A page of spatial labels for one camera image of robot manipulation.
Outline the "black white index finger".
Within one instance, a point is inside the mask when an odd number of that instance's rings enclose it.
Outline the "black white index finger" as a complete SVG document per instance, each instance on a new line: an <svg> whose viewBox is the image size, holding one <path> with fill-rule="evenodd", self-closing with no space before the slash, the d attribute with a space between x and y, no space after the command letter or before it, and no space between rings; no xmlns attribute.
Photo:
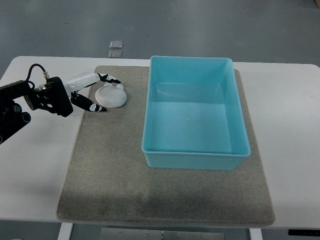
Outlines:
<svg viewBox="0 0 320 240"><path fill-rule="evenodd" d="M100 73L97 74L99 77L99 80L101 82L105 82L105 83L115 83L115 84L120 84L121 81L119 81L117 78L113 77L112 75L109 74L105 74L105 75L101 75Z"/></svg>

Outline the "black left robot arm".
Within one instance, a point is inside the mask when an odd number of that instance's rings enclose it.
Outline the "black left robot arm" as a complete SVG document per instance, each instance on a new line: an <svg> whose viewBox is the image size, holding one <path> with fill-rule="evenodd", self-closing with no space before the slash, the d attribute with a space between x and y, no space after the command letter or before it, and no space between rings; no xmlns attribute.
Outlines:
<svg viewBox="0 0 320 240"><path fill-rule="evenodd" d="M15 99L23 97L31 110L45 110L62 117L68 117L77 106L88 112L105 112L107 109L79 94L79 91L101 81L119 84L111 75L82 73L63 82L59 77L49 77L44 72L45 84L35 87L27 77L0 88L0 142L4 143L31 121L31 115L23 111Z"/></svg>

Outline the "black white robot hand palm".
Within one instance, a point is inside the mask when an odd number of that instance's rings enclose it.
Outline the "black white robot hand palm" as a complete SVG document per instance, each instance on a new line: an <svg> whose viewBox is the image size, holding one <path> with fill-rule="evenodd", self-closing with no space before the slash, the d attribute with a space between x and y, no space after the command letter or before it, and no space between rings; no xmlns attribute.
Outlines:
<svg viewBox="0 0 320 240"><path fill-rule="evenodd" d="M46 80L48 102L52 105L53 112L62 117L67 117L73 112L71 93L77 92L94 85L99 81L96 73L81 73L68 78L63 82L59 77L51 77Z"/></svg>

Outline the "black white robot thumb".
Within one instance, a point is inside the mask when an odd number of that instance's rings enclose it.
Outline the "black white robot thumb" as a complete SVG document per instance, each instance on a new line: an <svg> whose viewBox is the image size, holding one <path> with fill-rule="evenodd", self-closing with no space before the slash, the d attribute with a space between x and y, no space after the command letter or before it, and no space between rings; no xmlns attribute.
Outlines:
<svg viewBox="0 0 320 240"><path fill-rule="evenodd" d="M88 112L106 112L107 111L105 107L102 107L96 104L89 98L79 94L76 91L71 93L70 101L75 106Z"/></svg>

